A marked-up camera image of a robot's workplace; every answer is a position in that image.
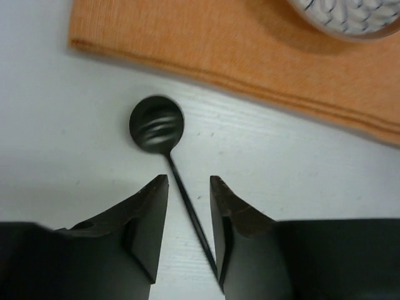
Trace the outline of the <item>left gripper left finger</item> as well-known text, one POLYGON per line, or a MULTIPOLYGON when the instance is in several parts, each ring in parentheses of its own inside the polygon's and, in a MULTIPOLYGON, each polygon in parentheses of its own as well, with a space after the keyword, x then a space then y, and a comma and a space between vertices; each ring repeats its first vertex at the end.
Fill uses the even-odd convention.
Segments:
POLYGON ((156 282, 169 183, 140 191, 72 228, 1 223, 2 299, 148 299, 156 282))

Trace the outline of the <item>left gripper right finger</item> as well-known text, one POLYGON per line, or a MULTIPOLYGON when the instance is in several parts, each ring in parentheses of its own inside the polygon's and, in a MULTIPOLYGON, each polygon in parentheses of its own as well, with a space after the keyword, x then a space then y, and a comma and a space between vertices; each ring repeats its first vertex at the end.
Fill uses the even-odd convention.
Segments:
POLYGON ((399 220, 276 221, 210 178, 226 299, 398 299, 399 220))

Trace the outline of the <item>black spoon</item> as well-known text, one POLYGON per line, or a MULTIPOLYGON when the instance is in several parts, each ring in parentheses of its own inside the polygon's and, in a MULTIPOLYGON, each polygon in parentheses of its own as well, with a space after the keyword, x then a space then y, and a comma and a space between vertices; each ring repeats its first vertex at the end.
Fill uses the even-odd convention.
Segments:
POLYGON ((160 154, 166 159, 194 232, 216 278, 218 270, 206 234, 171 155, 184 133, 184 114, 181 108, 166 96, 146 97, 132 110, 129 118, 129 133, 140 150, 160 154))

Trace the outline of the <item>orange cloth napkin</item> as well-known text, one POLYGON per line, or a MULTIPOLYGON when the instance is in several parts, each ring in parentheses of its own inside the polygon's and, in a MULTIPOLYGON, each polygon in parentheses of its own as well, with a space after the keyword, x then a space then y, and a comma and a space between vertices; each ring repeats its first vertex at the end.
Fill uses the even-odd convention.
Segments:
POLYGON ((286 1, 74 1, 68 43, 399 144, 398 34, 341 41, 286 1))

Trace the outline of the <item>floral patterned ceramic plate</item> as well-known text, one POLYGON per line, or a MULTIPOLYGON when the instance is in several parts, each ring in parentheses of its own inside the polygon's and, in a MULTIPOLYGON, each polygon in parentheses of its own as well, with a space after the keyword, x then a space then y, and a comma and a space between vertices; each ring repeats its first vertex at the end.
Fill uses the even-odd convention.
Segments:
POLYGON ((399 32, 399 1, 289 1, 311 26, 334 38, 366 43, 399 32))

